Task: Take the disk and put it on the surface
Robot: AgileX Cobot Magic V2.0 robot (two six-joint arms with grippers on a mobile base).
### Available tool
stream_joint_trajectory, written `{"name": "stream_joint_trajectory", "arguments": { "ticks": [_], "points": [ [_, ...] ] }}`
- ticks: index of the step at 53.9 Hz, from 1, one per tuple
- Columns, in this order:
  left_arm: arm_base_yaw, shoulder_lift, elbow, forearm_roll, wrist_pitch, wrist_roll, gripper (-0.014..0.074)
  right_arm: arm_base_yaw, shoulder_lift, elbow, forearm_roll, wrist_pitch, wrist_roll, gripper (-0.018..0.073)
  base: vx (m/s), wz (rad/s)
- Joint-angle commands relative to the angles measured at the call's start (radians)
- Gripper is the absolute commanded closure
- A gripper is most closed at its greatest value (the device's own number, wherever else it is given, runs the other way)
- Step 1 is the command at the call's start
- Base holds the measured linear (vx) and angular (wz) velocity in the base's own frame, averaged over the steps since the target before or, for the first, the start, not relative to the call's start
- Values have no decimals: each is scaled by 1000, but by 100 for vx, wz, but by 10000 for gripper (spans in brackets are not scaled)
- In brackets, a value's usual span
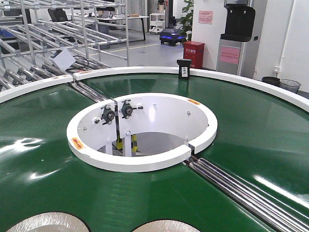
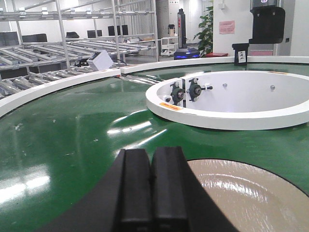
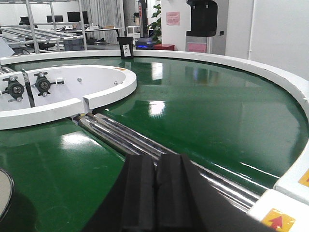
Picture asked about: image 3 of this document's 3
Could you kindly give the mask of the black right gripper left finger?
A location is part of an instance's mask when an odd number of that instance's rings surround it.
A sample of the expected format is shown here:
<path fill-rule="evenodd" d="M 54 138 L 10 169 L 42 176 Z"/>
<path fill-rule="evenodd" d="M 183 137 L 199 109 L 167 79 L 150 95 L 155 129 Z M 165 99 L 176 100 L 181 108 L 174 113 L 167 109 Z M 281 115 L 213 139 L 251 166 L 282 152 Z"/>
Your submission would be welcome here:
<path fill-rule="evenodd" d="M 155 168 L 150 157 L 126 155 L 124 166 L 84 232 L 153 232 Z"/>

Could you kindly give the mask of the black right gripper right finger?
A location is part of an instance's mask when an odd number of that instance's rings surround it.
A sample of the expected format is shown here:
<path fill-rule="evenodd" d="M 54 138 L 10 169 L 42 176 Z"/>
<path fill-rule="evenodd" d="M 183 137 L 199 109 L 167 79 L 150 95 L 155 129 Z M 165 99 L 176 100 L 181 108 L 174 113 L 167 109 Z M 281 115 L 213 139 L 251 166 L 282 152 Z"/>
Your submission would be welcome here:
<path fill-rule="evenodd" d="M 156 179 L 160 232 L 271 231 L 220 195 L 185 154 L 162 155 Z"/>

